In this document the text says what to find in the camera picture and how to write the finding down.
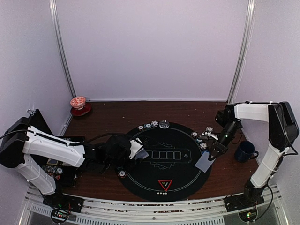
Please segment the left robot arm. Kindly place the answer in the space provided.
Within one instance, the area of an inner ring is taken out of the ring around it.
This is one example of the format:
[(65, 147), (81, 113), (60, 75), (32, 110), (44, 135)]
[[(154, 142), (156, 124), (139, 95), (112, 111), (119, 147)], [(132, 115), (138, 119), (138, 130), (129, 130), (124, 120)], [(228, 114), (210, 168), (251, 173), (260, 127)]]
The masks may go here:
[(126, 134), (108, 134), (105, 143), (72, 142), (49, 135), (22, 117), (1, 137), (0, 163), (16, 169), (35, 185), (57, 208), (67, 204), (57, 182), (31, 157), (38, 155), (58, 160), (84, 171), (103, 173), (110, 165), (126, 166), (142, 148), (139, 140)]

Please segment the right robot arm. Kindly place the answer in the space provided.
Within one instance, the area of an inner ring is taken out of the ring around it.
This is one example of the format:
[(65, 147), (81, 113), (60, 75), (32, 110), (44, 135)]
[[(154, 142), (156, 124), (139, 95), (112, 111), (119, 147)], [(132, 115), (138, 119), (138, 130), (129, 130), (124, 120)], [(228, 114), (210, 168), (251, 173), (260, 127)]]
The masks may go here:
[(257, 170), (247, 180), (243, 193), (225, 198), (228, 210), (263, 203), (263, 190), (269, 187), (269, 181), (277, 173), (284, 157), (297, 154), (293, 143), (300, 129), (290, 104), (286, 101), (227, 104), (217, 112), (215, 121), (222, 131), (210, 147), (210, 161), (228, 151), (236, 132), (243, 126), (249, 138), (265, 138), (264, 141), (255, 141), (263, 156)]

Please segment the green chip top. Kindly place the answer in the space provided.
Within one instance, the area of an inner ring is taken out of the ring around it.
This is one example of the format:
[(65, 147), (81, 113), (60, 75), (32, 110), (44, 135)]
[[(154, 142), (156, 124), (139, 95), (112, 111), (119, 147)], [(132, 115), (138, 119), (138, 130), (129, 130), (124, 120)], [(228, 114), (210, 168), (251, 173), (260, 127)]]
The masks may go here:
[(150, 129), (150, 128), (151, 128), (151, 124), (150, 124), (150, 123), (144, 124), (144, 128), (145, 128), (145, 129)]

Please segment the blue white chip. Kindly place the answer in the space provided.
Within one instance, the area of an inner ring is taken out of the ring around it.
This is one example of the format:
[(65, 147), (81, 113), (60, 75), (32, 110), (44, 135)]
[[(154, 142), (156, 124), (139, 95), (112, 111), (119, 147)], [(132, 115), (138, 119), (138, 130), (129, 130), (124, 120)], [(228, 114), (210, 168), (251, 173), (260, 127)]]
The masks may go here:
[(159, 125), (159, 122), (157, 121), (157, 120), (153, 120), (152, 122), (151, 122), (151, 126), (152, 127), (157, 127)]
[(207, 145), (207, 143), (202, 142), (199, 144), (199, 147), (200, 147), (200, 149), (205, 150), (205, 149), (207, 149), (208, 145)]

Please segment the red triangle marker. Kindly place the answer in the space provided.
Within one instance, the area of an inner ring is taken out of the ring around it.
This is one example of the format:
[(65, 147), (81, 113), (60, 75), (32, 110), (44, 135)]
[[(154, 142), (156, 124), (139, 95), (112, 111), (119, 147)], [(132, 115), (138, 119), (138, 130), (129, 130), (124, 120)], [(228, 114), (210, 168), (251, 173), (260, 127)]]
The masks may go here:
[(173, 180), (158, 180), (160, 186), (163, 188), (165, 192), (167, 192), (172, 184)]

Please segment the clear acrylic dealer button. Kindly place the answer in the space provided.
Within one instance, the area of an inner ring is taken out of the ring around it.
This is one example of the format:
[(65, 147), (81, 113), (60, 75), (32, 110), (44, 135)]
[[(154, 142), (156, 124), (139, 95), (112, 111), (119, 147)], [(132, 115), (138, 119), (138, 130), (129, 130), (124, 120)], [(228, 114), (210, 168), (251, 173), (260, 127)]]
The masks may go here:
[(158, 126), (161, 129), (167, 129), (167, 128), (169, 128), (170, 123), (167, 120), (162, 120), (162, 121), (159, 122)]

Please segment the blue playing card deck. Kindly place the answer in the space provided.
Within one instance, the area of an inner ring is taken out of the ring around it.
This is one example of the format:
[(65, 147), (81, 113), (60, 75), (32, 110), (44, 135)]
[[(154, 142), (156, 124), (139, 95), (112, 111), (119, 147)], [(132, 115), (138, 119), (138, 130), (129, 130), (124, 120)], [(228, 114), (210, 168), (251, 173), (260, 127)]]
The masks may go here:
[(138, 160), (138, 159), (145, 159), (149, 156), (148, 152), (146, 150), (141, 150), (138, 153), (136, 153), (134, 159)]

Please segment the single playing card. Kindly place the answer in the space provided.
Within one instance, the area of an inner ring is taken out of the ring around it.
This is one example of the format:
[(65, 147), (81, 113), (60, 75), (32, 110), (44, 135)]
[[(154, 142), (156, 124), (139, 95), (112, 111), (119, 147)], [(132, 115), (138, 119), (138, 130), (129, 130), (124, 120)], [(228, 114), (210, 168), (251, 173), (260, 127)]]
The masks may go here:
[(208, 151), (204, 151), (201, 157), (196, 162), (195, 167), (200, 171), (206, 173), (213, 163), (214, 160), (210, 160), (210, 153)]

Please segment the blue white chip top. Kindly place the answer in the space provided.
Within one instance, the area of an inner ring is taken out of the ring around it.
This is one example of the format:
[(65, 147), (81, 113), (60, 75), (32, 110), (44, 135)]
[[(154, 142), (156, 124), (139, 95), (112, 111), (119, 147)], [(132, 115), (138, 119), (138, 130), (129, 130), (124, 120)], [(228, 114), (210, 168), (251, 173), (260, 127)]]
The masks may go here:
[(159, 125), (159, 122), (157, 121), (157, 120), (153, 120), (152, 122), (151, 122), (151, 126), (152, 127), (157, 127)]

